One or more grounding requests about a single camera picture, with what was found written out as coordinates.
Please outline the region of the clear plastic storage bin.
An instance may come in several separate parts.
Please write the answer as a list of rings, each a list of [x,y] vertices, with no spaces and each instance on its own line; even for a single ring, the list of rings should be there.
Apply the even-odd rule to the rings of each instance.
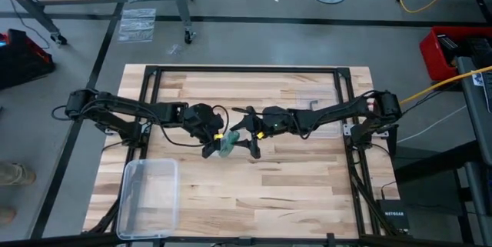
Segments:
[[[124,169],[116,235],[124,241],[167,238],[178,226],[179,168],[174,159],[136,159]]]

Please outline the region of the person's foot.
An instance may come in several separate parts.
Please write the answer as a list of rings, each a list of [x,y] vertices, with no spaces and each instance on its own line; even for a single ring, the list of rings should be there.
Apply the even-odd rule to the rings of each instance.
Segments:
[[[14,208],[0,206],[0,226],[10,224],[16,217]]]
[[[31,185],[36,174],[22,164],[0,162],[0,185]]]

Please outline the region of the clear shallow plastic tray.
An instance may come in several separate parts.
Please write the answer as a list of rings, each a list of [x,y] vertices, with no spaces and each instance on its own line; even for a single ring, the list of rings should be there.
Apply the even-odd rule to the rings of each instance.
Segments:
[[[300,90],[296,92],[297,108],[309,109],[309,101],[318,100],[318,109],[337,105],[336,91],[328,90]],[[311,133],[314,139],[336,139],[341,137],[341,123],[332,122],[321,125]]]

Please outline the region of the black and red toolbox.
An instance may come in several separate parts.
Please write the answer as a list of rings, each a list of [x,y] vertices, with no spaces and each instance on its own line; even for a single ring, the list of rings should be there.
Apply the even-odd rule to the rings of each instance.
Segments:
[[[0,33],[0,90],[24,84],[55,70],[52,56],[24,31]]]

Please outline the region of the red plastic crate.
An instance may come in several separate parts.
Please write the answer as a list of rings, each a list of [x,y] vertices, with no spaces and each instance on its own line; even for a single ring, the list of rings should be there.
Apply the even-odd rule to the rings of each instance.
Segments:
[[[447,48],[439,41],[439,36],[449,38],[457,48]],[[458,75],[457,67],[452,64],[455,57],[469,56],[465,43],[467,38],[492,39],[492,26],[434,26],[421,41],[419,47],[433,81],[443,81]]]

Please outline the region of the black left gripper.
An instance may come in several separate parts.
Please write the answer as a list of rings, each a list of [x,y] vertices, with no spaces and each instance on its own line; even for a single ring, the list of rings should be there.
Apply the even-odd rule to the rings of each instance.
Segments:
[[[183,129],[197,139],[213,139],[219,130],[224,128],[224,120],[220,114],[215,114],[210,105],[199,103],[184,110]],[[205,143],[202,157],[207,159],[221,149],[221,140],[214,139]]]

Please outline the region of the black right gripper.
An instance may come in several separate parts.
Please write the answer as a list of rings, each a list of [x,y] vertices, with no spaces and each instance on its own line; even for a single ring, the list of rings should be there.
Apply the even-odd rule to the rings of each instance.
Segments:
[[[263,109],[262,112],[252,111],[253,115],[245,115],[243,119],[230,130],[237,131],[245,129],[255,134],[298,134],[297,109],[282,108],[279,106],[270,106]],[[261,157],[261,150],[258,147],[258,140],[244,139],[236,141],[233,146],[243,147],[249,150],[254,159]]]

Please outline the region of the black network switch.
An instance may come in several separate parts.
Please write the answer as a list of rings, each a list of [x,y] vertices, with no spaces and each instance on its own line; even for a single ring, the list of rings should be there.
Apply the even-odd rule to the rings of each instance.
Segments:
[[[404,203],[396,199],[379,199],[380,206],[385,217],[396,229],[407,232],[410,228]]]

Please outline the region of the clear plastic floor bag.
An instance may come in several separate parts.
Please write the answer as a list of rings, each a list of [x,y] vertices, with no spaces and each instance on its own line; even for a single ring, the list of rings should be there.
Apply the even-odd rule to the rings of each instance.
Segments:
[[[151,42],[155,30],[155,8],[127,9],[122,12],[118,41]]]

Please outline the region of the black aluminium table frame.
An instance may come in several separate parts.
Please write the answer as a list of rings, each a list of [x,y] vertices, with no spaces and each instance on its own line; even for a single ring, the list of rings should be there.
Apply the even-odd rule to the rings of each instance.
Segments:
[[[151,102],[180,101],[216,105],[232,123],[236,108],[297,104],[300,90],[336,91],[338,102],[370,90],[366,67],[226,67],[126,65],[118,94]],[[229,157],[204,159],[195,140],[181,129],[154,127],[148,159],[175,159],[179,168],[179,218],[173,239],[231,244],[324,244],[333,235],[341,244],[384,228],[351,182],[355,167],[375,199],[386,188],[399,196],[386,145],[377,141],[365,161],[336,139],[279,135],[259,143],[261,157],[235,149]]]

